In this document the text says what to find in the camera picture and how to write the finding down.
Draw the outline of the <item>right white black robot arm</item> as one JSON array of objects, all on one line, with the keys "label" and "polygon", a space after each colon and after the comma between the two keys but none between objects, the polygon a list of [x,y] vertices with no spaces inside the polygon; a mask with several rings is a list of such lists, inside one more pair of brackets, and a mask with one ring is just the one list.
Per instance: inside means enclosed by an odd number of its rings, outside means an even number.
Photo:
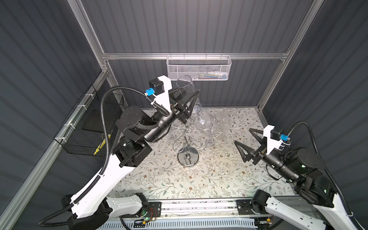
[{"label": "right white black robot arm", "polygon": [[[290,148],[290,135],[299,125],[306,126],[313,149]],[[286,135],[271,125],[266,126],[264,130],[251,128],[249,131],[260,143],[260,147],[254,150],[235,141],[242,160],[245,163],[252,161],[254,165],[263,161],[267,170],[274,170],[281,179],[292,184],[294,191],[321,213],[322,219],[308,216],[261,189],[256,191],[249,202],[249,207],[254,213],[277,216],[302,230],[363,229],[329,173],[308,123],[303,121],[296,123]]]}]

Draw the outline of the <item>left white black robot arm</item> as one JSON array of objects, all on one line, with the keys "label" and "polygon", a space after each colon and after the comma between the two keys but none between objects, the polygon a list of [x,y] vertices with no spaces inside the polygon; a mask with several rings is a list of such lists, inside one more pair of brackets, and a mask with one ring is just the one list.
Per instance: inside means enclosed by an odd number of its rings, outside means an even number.
[{"label": "left white black robot arm", "polygon": [[131,106],[117,120],[116,126],[123,133],[120,141],[110,149],[109,139],[105,140],[107,153],[102,168],[81,192],[66,198],[66,206],[60,211],[72,212],[65,222],[69,229],[96,230],[112,217],[147,214],[149,202],[142,193],[119,199],[107,195],[150,154],[150,143],[164,137],[175,120],[186,123],[190,118],[199,91],[183,94],[179,89],[171,89],[167,93],[167,109],[157,103],[156,98],[144,94],[157,110],[151,117],[139,107]]}]

